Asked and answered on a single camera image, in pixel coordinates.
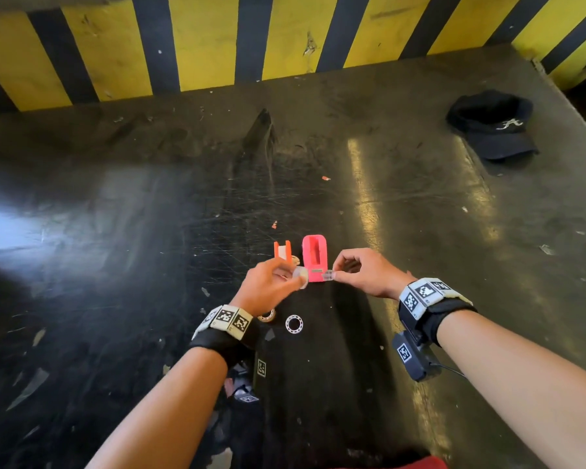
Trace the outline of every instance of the person's left hand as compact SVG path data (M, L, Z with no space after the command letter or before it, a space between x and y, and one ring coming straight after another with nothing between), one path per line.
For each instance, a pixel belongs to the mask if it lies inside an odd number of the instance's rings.
M282 299L305 284L302 276L292 277L295 265L281 258L258 263L251 268L230 304L246 310L253 316L263 315L276 307Z

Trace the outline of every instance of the yellow stripe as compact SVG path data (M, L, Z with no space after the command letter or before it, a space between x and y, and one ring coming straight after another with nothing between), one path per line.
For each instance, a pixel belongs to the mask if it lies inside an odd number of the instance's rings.
M586 41L549 74L562 90L570 89L586 78Z
M262 78L315 72L336 0L273 0Z
M169 0L180 90L234 84L239 0Z
M131 0L62 9L100 100L152 95Z
M430 0L369 0L344 67L394 61Z
M0 85L20 110L72 104L23 12L0 15Z
M512 45L528 59L541 61L586 17L586 0L549 0Z
M460 0L428 54L481 47L519 0Z

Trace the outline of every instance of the black cap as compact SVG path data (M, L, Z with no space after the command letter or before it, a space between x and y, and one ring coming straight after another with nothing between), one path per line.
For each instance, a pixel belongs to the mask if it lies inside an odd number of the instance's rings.
M447 123L457 129L477 156L503 159L537 152L525 132L532 102L495 90L463 95L449 109Z

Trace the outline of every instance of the person's left arm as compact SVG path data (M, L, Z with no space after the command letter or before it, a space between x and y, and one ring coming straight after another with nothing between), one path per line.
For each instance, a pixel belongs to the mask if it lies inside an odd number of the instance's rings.
M269 312L303 286L303 277L292 278L294 268L280 258L258 263L247 272L230 304L253 316ZM227 371L218 352L188 350L117 426L87 469L186 469Z

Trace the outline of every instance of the wall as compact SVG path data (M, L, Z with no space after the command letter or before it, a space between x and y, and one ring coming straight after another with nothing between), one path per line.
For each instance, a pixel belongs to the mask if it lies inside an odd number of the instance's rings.
M121 0L0 14L0 113L512 42L582 80L586 0Z

